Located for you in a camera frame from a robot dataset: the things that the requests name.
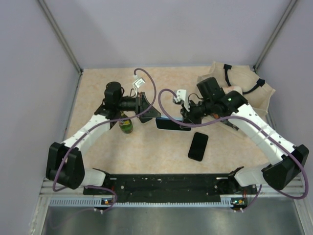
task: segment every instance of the green bottle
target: green bottle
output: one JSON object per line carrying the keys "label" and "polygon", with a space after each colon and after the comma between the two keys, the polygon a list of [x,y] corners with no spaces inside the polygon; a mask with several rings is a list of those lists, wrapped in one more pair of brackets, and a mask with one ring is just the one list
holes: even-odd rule
{"label": "green bottle", "polygon": [[[126,118],[126,117],[127,115],[124,112],[121,112],[121,118]],[[121,128],[122,132],[124,132],[125,134],[129,134],[133,131],[133,124],[130,119],[126,121],[119,121],[118,125]]]}

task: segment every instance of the fabric bag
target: fabric bag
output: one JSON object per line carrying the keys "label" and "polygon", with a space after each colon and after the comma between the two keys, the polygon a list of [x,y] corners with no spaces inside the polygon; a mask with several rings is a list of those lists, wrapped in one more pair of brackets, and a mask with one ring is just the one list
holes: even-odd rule
{"label": "fabric bag", "polygon": [[[198,77],[198,82],[209,77],[216,78],[219,86],[224,90],[233,86],[240,87],[243,91],[243,96],[248,100],[254,111],[263,120],[266,120],[269,100],[275,90],[255,72],[251,71],[249,66],[231,66],[224,63],[214,62],[209,69],[209,74]],[[205,119],[213,120],[214,118],[217,117],[212,116],[206,117]],[[240,137],[245,136],[242,131],[239,131],[236,126],[228,121],[219,123],[219,125]]]}

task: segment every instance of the black strap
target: black strap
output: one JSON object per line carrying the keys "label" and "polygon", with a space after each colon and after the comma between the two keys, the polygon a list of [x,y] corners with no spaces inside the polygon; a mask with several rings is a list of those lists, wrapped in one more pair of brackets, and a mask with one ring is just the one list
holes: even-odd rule
{"label": "black strap", "polygon": [[228,71],[228,70],[231,70],[231,67],[232,67],[231,65],[224,64],[225,80],[226,80],[226,82],[227,82],[227,84],[228,84],[229,87],[231,87],[231,84],[230,84],[230,82],[229,82],[229,78],[228,78],[228,73],[227,73],[227,71]]}
{"label": "black strap", "polygon": [[[230,84],[230,82],[229,82],[228,72],[227,72],[227,71],[230,70],[231,67],[232,67],[231,65],[224,64],[225,80],[226,80],[228,86],[230,86],[230,87],[231,87],[231,84]],[[243,92],[243,94],[249,94],[249,93],[255,91],[258,87],[262,87],[264,84],[265,84],[265,80],[259,78],[259,80],[257,80],[257,82],[256,82],[256,85],[255,85],[254,87],[252,87],[251,90],[249,90],[249,91],[247,91],[247,92]]]}

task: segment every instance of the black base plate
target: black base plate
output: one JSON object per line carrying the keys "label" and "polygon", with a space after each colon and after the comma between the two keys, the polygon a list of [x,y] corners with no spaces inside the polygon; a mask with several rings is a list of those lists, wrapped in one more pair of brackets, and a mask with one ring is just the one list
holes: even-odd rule
{"label": "black base plate", "polygon": [[[106,175],[103,187],[117,193],[118,202],[196,203],[220,202],[222,194],[256,194],[252,186],[228,187],[228,174],[112,174]],[[84,195],[108,194],[85,188]]]}

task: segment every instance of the beige cloth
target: beige cloth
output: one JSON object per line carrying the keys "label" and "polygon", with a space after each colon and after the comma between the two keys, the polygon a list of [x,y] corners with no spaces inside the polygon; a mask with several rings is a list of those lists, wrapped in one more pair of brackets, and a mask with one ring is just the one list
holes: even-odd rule
{"label": "beige cloth", "polygon": [[[250,70],[249,66],[232,66],[231,69],[227,71],[229,83],[232,86],[238,86],[243,92],[251,90],[256,82],[259,80],[259,76]],[[216,78],[220,87],[228,87],[225,79],[225,69],[224,63],[214,62],[210,67],[209,73],[198,77],[198,82],[203,81],[206,78],[214,77]],[[253,107],[255,112],[264,120],[266,120],[266,114],[268,113],[268,105],[270,97],[274,94],[275,89],[273,89],[269,84],[265,83],[263,86],[258,87],[256,90],[249,94],[244,94],[243,96],[248,100],[249,104]],[[235,131],[233,128],[220,123],[220,125],[227,130],[238,134],[238,136],[244,136],[242,132]]]}

